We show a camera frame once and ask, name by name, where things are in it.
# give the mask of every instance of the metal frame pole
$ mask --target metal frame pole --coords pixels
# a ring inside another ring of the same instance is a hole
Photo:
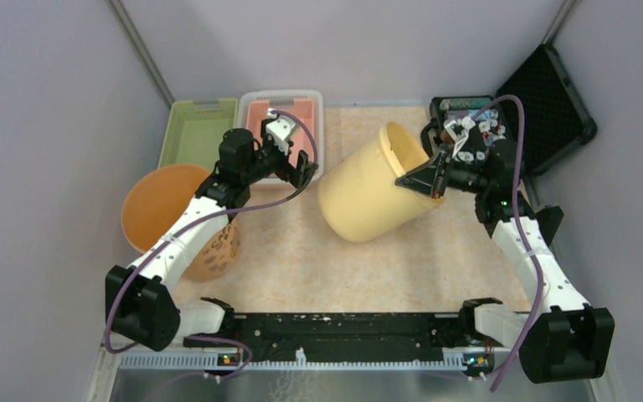
[[[149,54],[147,46],[144,44],[144,40],[141,38],[139,33],[136,31],[134,23],[129,17],[129,13],[126,11],[124,4],[121,0],[106,0],[107,4],[110,6],[112,13],[117,18],[117,21],[120,23],[124,34],[129,39],[129,42],[136,53],[137,58],[141,61],[141,64],[144,66],[144,69],[147,71],[149,78],[152,80],[154,86],[157,87],[159,96],[166,102],[169,108],[173,105],[175,99],[171,94],[171,91],[168,89],[168,85],[162,76],[162,73],[157,68],[157,64],[154,63],[152,55]]]
[[[566,20],[566,17],[570,13],[570,10],[573,8],[573,5],[577,3],[576,0],[564,0],[561,8],[558,10],[556,17],[551,22],[551,26],[548,27],[548,31],[543,36],[543,41],[541,44],[553,44],[553,41],[556,39],[558,31],[563,27],[563,23]]]

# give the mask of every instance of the black foam lining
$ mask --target black foam lining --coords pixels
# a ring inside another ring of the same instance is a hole
[[[496,93],[522,100],[526,112],[523,158],[529,173],[545,170],[549,159],[584,134],[584,121],[563,80],[567,78],[558,75],[547,50],[539,47]],[[502,102],[501,107],[509,132],[516,139],[517,108],[511,102]]]

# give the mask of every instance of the translucent plastic container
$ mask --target translucent plastic container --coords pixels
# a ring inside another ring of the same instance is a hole
[[[319,169],[314,174],[311,184],[324,174],[324,105],[322,95],[315,90],[262,90],[245,94],[239,103],[238,117],[235,126],[252,131],[253,135],[261,139],[260,124],[267,118],[267,109],[273,107],[287,111],[299,118],[311,131],[311,136],[316,142],[318,151],[317,160]],[[312,158],[311,144],[304,132],[300,129],[292,140],[290,162],[296,164],[300,150],[304,150]],[[291,185],[276,177],[265,178],[254,184],[255,188],[291,188]]]
[[[233,128],[237,107],[235,98],[175,102],[168,119],[159,167],[192,163],[213,171],[219,159],[218,145],[223,141],[223,134]]]

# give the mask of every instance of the black bracket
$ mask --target black bracket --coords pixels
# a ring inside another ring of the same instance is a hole
[[[407,172],[395,180],[395,185],[416,191],[431,198],[439,198],[445,193],[450,180],[450,167],[453,161],[444,148],[426,163]]]
[[[519,216],[535,217],[528,201],[523,194],[517,192]],[[475,214],[479,223],[484,224],[484,229],[489,237],[494,235],[494,229],[499,222],[508,222],[514,217],[511,193],[492,193],[486,191],[475,196]]]
[[[430,123],[428,123],[420,132],[420,143],[423,145],[423,150],[425,151],[425,153],[428,154],[428,157],[433,156],[432,142],[435,142],[435,145],[440,144],[440,141],[438,140],[437,136],[433,137],[432,141],[430,140],[430,130],[439,130],[439,129],[440,129],[440,124],[438,123],[437,119],[433,117],[430,119]]]
[[[528,379],[540,384],[603,375],[615,331],[608,309],[551,310],[539,316],[519,351]]]
[[[536,221],[546,245],[551,245],[563,220],[563,210],[557,205],[549,205],[536,212]]]
[[[133,269],[115,265],[105,278],[105,317]],[[161,278],[137,276],[127,288],[115,314],[112,331],[155,352],[163,350],[176,336],[181,316]]]

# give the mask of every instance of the work table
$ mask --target work table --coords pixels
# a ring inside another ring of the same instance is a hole
[[[422,106],[327,108],[328,172],[381,126],[395,121],[419,136]],[[254,189],[248,205],[290,190]],[[238,216],[241,255],[210,282],[182,278],[180,305],[215,297],[237,312],[457,312],[470,298],[493,296],[518,311],[529,308],[511,261],[476,220],[474,196],[456,190],[437,209],[367,243],[340,238],[327,225],[316,186],[271,209]]]

